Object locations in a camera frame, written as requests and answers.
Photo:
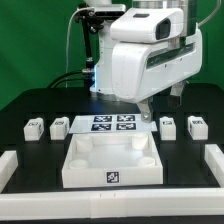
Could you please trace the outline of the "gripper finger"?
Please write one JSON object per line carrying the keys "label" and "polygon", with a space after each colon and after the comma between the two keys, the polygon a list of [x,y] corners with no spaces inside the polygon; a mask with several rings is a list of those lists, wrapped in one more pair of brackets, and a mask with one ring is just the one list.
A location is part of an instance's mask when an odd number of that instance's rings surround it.
{"label": "gripper finger", "polygon": [[184,87],[184,82],[176,83],[171,87],[170,95],[168,97],[168,104],[171,107],[179,107],[181,105]]}
{"label": "gripper finger", "polygon": [[137,106],[141,112],[141,120],[143,122],[151,122],[152,121],[151,102],[148,99],[145,99],[138,102]]}

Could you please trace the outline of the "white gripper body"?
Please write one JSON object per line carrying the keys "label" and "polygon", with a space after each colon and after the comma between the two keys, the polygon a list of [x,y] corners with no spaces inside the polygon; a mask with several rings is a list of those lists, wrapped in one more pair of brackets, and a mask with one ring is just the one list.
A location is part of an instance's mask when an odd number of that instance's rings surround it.
{"label": "white gripper body", "polygon": [[179,49],[168,42],[117,43],[112,53],[112,90],[125,102],[137,103],[197,74],[202,65],[199,29]]}

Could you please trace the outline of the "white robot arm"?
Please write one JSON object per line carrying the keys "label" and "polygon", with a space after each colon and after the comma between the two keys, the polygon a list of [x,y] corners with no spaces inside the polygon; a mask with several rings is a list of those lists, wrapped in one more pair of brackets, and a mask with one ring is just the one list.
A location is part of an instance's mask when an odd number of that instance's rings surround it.
{"label": "white robot arm", "polygon": [[136,104],[145,122],[149,98],[181,88],[201,69],[200,27],[207,21],[196,20],[195,6],[196,0],[133,0],[109,27],[110,88],[117,99]]}

